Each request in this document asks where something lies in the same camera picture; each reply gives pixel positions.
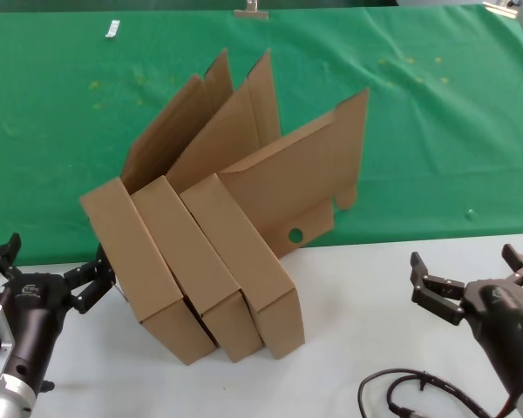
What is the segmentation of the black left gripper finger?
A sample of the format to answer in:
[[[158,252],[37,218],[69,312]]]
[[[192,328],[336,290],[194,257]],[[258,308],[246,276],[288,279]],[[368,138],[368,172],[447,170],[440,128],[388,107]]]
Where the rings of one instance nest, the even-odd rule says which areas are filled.
[[[18,233],[13,233],[9,241],[0,245],[0,274],[7,280],[14,280],[21,275],[15,267],[15,259],[21,249],[21,238]]]
[[[70,290],[85,285],[80,294],[71,296],[71,306],[80,314],[86,314],[114,286],[114,270],[101,245],[94,261],[68,271],[64,278]]]

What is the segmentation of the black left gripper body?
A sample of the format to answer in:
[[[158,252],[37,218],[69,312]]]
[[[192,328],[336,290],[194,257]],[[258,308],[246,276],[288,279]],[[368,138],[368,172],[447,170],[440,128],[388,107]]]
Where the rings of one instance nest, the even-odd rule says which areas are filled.
[[[65,316],[72,308],[71,290],[59,274],[15,272],[5,277],[14,337],[5,373],[29,386],[41,386]]]

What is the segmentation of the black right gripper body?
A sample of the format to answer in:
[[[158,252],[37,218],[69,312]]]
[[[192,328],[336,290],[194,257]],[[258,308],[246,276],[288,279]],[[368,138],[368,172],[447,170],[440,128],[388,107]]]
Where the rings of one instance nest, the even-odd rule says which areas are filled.
[[[523,378],[523,287],[477,280],[466,285],[461,307],[504,388],[513,392]]]

